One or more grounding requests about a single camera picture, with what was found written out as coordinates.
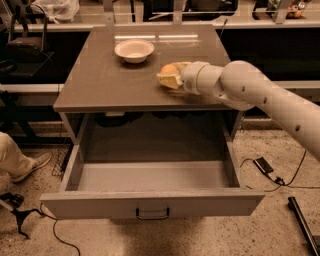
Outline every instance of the gray table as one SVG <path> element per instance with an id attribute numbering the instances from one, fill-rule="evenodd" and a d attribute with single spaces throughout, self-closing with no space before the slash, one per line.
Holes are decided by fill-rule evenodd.
<path id="1" fill-rule="evenodd" d="M 132 37 L 155 46 L 141 64 L 114 53 Z M 54 105 L 75 144 L 59 193 L 41 197 L 56 217 L 166 219 L 250 215 L 256 208 L 264 194 L 241 184 L 226 129 L 230 110 L 159 85 L 156 73 L 177 61 L 224 66 L 229 58 L 211 25 L 93 29 Z M 95 114 L 109 111 L 143 116 L 121 127 L 97 125 Z M 188 115 L 161 119 L 154 111 Z"/>
<path id="2" fill-rule="evenodd" d="M 135 37 L 145 38 L 155 46 L 155 51 L 142 64 L 128 64 L 114 53 L 117 43 Z M 177 97 L 159 85 L 156 73 L 163 65 L 177 61 L 207 61 L 224 66 L 230 60 L 211 25 L 94 28 L 54 109 L 97 112 L 221 107 L 205 97 Z"/>

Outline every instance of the white bowl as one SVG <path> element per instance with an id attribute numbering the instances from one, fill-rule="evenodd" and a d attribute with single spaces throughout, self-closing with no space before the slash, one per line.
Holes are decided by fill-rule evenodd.
<path id="1" fill-rule="evenodd" d="M 114 50 L 115 53 L 123 57 L 126 62 L 140 63 L 154 51 L 154 46 L 145 40 L 131 39 L 117 44 Z"/>

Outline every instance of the drawer handle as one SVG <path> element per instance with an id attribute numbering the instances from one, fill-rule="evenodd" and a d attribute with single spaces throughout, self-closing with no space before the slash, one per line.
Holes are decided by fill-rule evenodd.
<path id="1" fill-rule="evenodd" d="M 152 217 L 140 216 L 139 208 L 136 209 L 136 217 L 139 220 L 165 220 L 169 218 L 169 214 L 170 214 L 170 209 L 167 208 L 166 215 L 164 216 L 152 216 Z"/>

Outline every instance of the power adapter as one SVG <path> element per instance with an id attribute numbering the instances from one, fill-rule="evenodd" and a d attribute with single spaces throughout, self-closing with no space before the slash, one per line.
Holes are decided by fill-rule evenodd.
<path id="1" fill-rule="evenodd" d="M 263 157 L 253 160 L 253 163 L 264 175 L 274 171 L 270 164 Z"/>

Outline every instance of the floor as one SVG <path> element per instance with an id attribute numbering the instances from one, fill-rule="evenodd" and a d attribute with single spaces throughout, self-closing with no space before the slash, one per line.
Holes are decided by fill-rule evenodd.
<path id="1" fill-rule="evenodd" d="M 291 137 L 269 119 L 245 119 L 234 140 L 244 184 L 259 190 L 277 186 L 257 170 L 252 161 L 265 157 L 275 169 L 273 177 L 285 182 L 293 177 L 304 153 Z M 59 168 L 64 147 L 23 147 L 27 155 L 51 150 L 53 158 L 25 182 L 14 185 L 5 174 L 0 176 L 0 191 L 21 194 L 25 202 L 19 208 L 40 207 L 42 193 L 58 191 Z M 320 187 L 319 163 L 306 155 L 292 186 Z M 320 234 L 320 197 L 318 189 L 281 187 L 266 192 L 251 216 L 199 217 L 143 222 L 139 220 L 62 220 L 56 224 L 57 236 L 75 246 L 81 255 L 311 255 L 288 197 L 294 196 L 313 234 Z M 26 240 L 17 233 L 15 217 L 0 208 L 0 255 L 56 256 L 78 255 L 74 247 L 60 243 L 53 234 L 54 221 L 32 213 L 23 224 L 30 235 Z"/>

